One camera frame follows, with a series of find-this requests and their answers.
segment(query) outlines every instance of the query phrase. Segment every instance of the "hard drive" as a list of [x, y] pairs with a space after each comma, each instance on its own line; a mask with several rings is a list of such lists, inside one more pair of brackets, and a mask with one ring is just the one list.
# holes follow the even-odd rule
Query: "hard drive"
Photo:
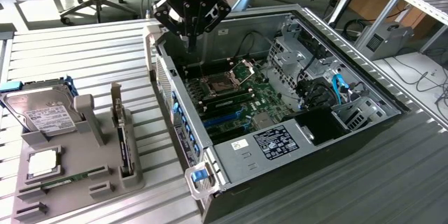
[[73, 131], [74, 123], [82, 121], [73, 107], [75, 95], [70, 77], [0, 85], [0, 105], [15, 117], [23, 132], [39, 131], [45, 136]]

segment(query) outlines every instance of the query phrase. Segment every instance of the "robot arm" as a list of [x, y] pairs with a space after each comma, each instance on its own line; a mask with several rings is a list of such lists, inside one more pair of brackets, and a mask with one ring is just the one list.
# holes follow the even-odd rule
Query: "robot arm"
[[159, 0], [153, 5], [155, 19], [187, 42], [187, 52], [194, 51], [197, 36], [210, 32], [229, 12], [225, 0]]

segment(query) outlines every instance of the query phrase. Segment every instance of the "warning label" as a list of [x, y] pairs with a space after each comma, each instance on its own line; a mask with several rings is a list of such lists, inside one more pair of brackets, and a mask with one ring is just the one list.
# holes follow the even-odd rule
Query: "warning label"
[[269, 160], [273, 160], [298, 149], [298, 146], [282, 125], [253, 135], [253, 137]]
[[25, 111], [25, 115], [43, 133], [74, 127], [73, 120], [62, 105]]

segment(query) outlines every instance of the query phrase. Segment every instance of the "motherboard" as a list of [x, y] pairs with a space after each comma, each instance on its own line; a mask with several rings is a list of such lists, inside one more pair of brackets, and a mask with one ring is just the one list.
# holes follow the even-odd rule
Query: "motherboard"
[[242, 59], [230, 67], [229, 71], [185, 80], [214, 144], [274, 125], [291, 112], [270, 87], [261, 65]]

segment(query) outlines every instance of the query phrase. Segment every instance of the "office chair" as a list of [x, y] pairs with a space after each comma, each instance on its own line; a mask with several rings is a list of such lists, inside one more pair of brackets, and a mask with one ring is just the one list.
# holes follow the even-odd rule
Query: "office chair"
[[[101, 5], [106, 5], [109, 7], [113, 7], [114, 9], [118, 9], [118, 10], [122, 10], [125, 11], [126, 13], [130, 13], [131, 14], [131, 18], [133, 19], [137, 19], [138, 18], [138, 14], [137, 12], [130, 9], [130, 8], [126, 8], [121, 5], [117, 5], [115, 3], [107, 1], [107, 0], [87, 0], [83, 2], [83, 0], [77, 0], [77, 3], [78, 5], [73, 6], [70, 9], [62, 11], [59, 13], [59, 17], [61, 17], [61, 23], [65, 24], [65, 25], [71, 25], [73, 23], [70, 22], [69, 18], [65, 17], [67, 14], [74, 14], [78, 10], [83, 9], [85, 7], [89, 7], [89, 6], [94, 6], [94, 9], [95, 9], [95, 22], [97, 23], [101, 23]], [[123, 4], [125, 1], [123, 0], [118, 0], [118, 3], [119, 4]]]

